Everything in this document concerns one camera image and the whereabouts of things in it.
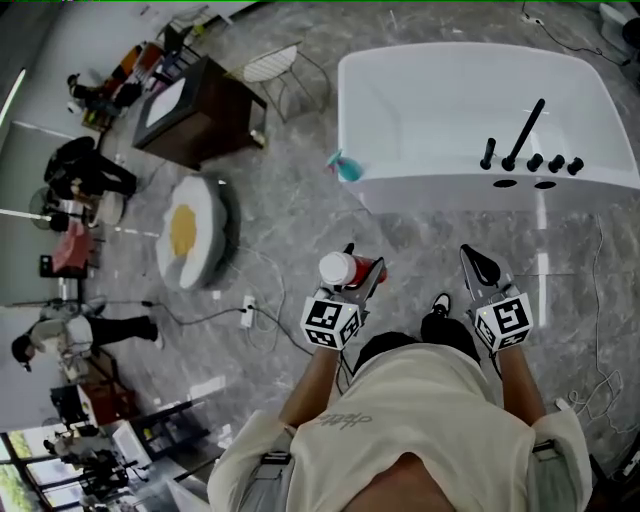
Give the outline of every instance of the wire chair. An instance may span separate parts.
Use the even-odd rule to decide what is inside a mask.
[[[327,73],[324,71],[324,69],[322,69],[321,66],[316,64],[313,60],[311,60],[300,51],[298,46],[301,42],[302,41],[298,41],[296,43],[284,46],[278,50],[273,50],[271,52],[265,53],[264,55],[260,55],[259,57],[255,57],[247,64],[244,64],[243,66],[240,66],[227,73],[227,76],[233,77],[240,82],[244,82],[246,84],[258,84],[273,105],[273,108],[276,109],[276,112],[280,116],[280,119],[282,119],[283,123],[286,123],[287,119],[282,113],[280,104],[282,101],[282,93],[284,92],[285,88],[288,89],[287,82],[285,82],[285,80],[283,79],[283,75],[288,73],[293,77],[296,83],[300,86],[300,89],[302,89],[302,91],[304,91],[304,93],[309,97],[312,104],[315,106],[316,110],[319,113],[324,112],[324,109],[326,108],[329,101],[329,95],[331,93],[331,84]],[[293,70],[293,64],[296,62],[298,55],[309,62],[311,65],[316,67],[322,73],[322,76],[325,79],[327,85],[326,94],[324,100],[321,103],[317,102],[314,99],[314,97],[302,84],[300,78],[295,74]],[[282,82],[283,86],[282,89],[280,89],[277,101],[274,101],[274,99],[269,94],[265,83],[270,82],[271,80],[275,80],[276,78]]]

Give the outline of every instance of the black pants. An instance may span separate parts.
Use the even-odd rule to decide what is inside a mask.
[[[105,190],[111,190],[132,196],[136,191],[135,175],[97,151],[91,151],[74,162],[73,166],[73,173],[82,180],[80,191],[83,194],[100,196]]]
[[[138,316],[126,320],[87,318],[87,321],[91,326],[93,344],[97,347],[134,337],[151,341],[158,337],[158,328],[148,316]]]
[[[456,348],[480,364],[480,356],[473,344],[473,338],[467,328],[458,320],[429,313],[422,319],[420,336],[423,343],[447,345]],[[420,343],[420,341],[400,332],[387,332],[374,336],[369,340],[369,343],[362,347],[353,372],[357,372],[364,363],[379,354],[413,343]]]

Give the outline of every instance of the gray marble floor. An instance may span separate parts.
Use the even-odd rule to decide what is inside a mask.
[[[532,3],[527,10],[568,44],[600,47],[619,58],[598,34],[598,20],[577,4]],[[161,300],[185,319],[239,306],[245,294],[276,311],[286,300],[281,319],[302,341],[297,327],[304,298],[317,282],[318,259],[354,241],[361,254],[384,256],[389,280],[370,302],[372,314],[359,338],[347,350],[355,361],[372,335],[394,329],[417,334],[421,317],[442,289],[454,297],[453,314],[462,318],[468,302],[459,265],[462,243],[500,252],[513,264],[521,287],[530,294],[538,327],[526,353],[549,409],[556,397],[575,390],[588,396],[602,380],[596,368],[596,318],[600,304],[600,370],[619,370],[624,389],[610,410],[619,430],[640,422],[640,201],[613,205],[599,217],[589,213],[550,213],[543,220],[529,213],[436,213],[372,216],[323,167],[336,149],[337,64],[344,55],[367,48],[429,41],[486,41],[526,45],[554,52],[563,49],[538,27],[519,21],[520,4],[490,3],[274,3],[257,6],[236,18],[233,26],[215,24],[199,42],[200,50],[228,69],[284,44],[301,40],[302,50],[329,75],[330,104],[323,114],[310,111],[300,91],[285,95],[294,115],[282,124],[271,109],[269,144],[207,162],[203,170],[227,182],[237,197],[239,250],[212,289],[175,293],[160,279],[154,240],[144,235],[109,232],[102,266],[88,284],[89,295],[111,300]],[[593,54],[577,54],[604,79],[620,112],[636,154],[640,154],[640,95],[620,69]],[[300,64],[299,74],[314,94],[322,94],[322,76]],[[161,215],[172,188],[188,170],[131,149],[140,105],[105,140],[105,153],[120,153],[142,182],[130,202],[122,226],[160,232]],[[594,257],[602,248],[597,265]],[[592,271],[595,268],[595,282]],[[112,305],[107,314],[128,316],[144,309]],[[202,421],[214,432],[235,434],[256,408],[277,410],[304,369],[307,357],[281,334],[252,329],[250,339],[238,328],[239,314],[180,328],[161,309],[154,310],[167,347],[163,352],[141,340],[113,347],[127,382],[147,410],[154,399],[182,400],[189,388],[220,377],[225,385],[200,408]],[[266,330],[272,326],[259,319]],[[496,394],[499,381],[483,364]],[[617,390],[620,383],[613,381]],[[610,400],[601,386],[591,402],[599,415]],[[606,417],[590,421],[580,414],[590,450],[612,469],[634,433],[616,434]]]

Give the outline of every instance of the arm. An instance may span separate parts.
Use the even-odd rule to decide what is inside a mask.
[[[316,349],[300,382],[284,404],[280,421],[299,427],[327,408],[339,355],[337,350],[322,347]]]
[[[538,386],[529,371],[522,349],[518,346],[498,352],[502,372],[504,409],[527,425],[533,425],[546,411]]]

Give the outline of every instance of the faucet spout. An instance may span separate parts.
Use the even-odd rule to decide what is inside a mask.
[[[538,100],[538,103],[536,103],[536,106],[531,111],[531,115],[529,116],[529,119],[527,119],[527,122],[524,125],[522,132],[520,132],[520,136],[518,137],[518,140],[516,141],[515,146],[513,146],[511,153],[509,154],[509,156],[502,159],[502,168],[505,171],[513,171],[513,169],[515,168],[516,157],[518,156],[518,153],[520,153],[520,150],[522,149],[522,145],[524,144],[524,141],[527,140],[529,133],[533,129],[533,125],[536,124],[536,121],[540,116],[540,112],[542,112],[542,109],[544,108],[544,104],[545,104],[545,101],[542,98],[540,98]]]

